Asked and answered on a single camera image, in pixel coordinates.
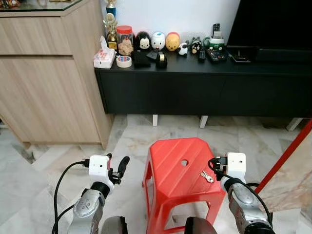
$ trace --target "keys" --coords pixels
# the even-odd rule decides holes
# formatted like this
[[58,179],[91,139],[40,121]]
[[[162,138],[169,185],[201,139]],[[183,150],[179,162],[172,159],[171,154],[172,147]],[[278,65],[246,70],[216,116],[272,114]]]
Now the keys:
[[202,173],[200,173],[200,175],[204,177],[209,183],[214,182],[214,179],[211,176],[209,176],[207,172],[203,171]]

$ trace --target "cabinet drawer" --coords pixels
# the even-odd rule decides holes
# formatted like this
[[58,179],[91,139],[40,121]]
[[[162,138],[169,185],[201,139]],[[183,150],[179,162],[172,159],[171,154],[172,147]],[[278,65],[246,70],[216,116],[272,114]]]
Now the cabinet drawer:
[[100,143],[72,59],[0,58],[0,84],[0,115],[22,141]]
[[0,55],[70,55],[60,17],[0,18]]

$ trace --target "television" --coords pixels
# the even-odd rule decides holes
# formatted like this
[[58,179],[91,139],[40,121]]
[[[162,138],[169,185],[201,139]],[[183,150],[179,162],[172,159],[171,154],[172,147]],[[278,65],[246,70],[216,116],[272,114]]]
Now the television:
[[241,0],[227,46],[254,60],[311,60],[311,14],[303,0]]

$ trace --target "red plastic stool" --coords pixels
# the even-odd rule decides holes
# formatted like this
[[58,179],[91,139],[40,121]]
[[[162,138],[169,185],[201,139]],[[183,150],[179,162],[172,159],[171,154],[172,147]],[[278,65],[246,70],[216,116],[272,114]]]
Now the red plastic stool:
[[[199,138],[160,140],[150,147],[142,183],[148,214],[147,234],[183,231],[184,226],[164,229],[171,209],[189,202],[207,202],[209,211],[206,219],[214,223],[225,192],[208,168],[211,158],[213,153],[208,144]],[[200,176],[204,170],[214,178],[213,183]],[[147,180],[152,176],[154,194],[150,209]]]

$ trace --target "wooden cabinet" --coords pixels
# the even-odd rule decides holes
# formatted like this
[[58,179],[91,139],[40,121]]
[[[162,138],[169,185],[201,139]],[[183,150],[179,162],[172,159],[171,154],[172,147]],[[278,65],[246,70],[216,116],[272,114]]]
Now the wooden cabinet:
[[113,118],[93,68],[103,29],[99,0],[0,14],[0,117],[23,143],[106,147]]
[[22,141],[99,142],[73,59],[1,59],[0,109]]

